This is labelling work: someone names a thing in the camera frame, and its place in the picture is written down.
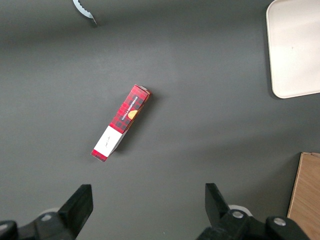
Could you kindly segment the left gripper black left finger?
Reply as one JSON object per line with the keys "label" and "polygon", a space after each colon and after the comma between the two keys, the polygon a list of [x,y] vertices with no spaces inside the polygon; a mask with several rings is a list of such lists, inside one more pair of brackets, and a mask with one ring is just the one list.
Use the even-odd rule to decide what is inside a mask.
{"label": "left gripper black left finger", "polygon": [[58,211],[35,220],[38,240],[75,240],[93,211],[92,186],[81,185]]}

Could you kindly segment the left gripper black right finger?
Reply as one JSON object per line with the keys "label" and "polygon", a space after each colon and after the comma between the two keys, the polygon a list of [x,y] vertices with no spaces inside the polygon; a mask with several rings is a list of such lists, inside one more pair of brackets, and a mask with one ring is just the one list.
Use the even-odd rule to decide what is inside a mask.
{"label": "left gripper black right finger", "polygon": [[215,183],[205,184],[205,211],[210,227],[198,240],[244,240],[249,231],[250,217],[239,209],[230,209]]}

